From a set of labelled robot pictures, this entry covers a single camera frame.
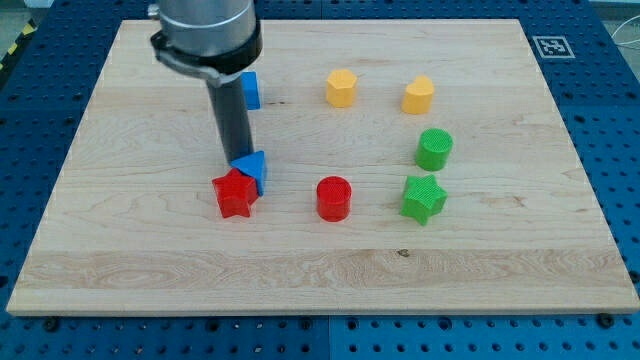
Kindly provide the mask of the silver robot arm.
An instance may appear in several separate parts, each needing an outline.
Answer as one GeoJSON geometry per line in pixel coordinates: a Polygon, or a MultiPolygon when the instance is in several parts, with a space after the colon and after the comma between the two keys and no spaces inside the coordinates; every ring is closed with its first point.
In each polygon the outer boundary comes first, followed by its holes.
{"type": "Polygon", "coordinates": [[[161,26],[150,38],[156,59],[213,87],[235,81],[263,48],[253,0],[155,0],[147,15],[161,26]]]}

